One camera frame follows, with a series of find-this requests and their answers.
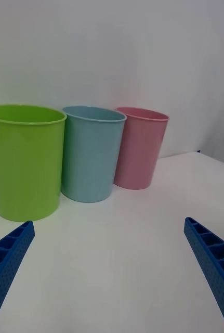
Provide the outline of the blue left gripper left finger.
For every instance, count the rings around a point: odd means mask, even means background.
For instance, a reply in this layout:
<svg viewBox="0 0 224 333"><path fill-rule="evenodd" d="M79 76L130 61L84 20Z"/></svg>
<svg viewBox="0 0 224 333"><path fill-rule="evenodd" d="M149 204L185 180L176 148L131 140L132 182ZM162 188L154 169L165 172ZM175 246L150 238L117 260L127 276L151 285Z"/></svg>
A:
<svg viewBox="0 0 224 333"><path fill-rule="evenodd" d="M34 224L27 221L0 240L0 309L34 237Z"/></svg>

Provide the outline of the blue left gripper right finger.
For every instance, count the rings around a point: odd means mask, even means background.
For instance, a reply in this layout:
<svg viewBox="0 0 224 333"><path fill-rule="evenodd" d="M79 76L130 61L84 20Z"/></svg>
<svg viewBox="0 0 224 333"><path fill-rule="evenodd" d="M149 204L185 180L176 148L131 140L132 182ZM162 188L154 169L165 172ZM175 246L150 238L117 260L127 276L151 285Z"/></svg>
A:
<svg viewBox="0 0 224 333"><path fill-rule="evenodd" d="M224 241L191 217L184 234L224 317Z"/></svg>

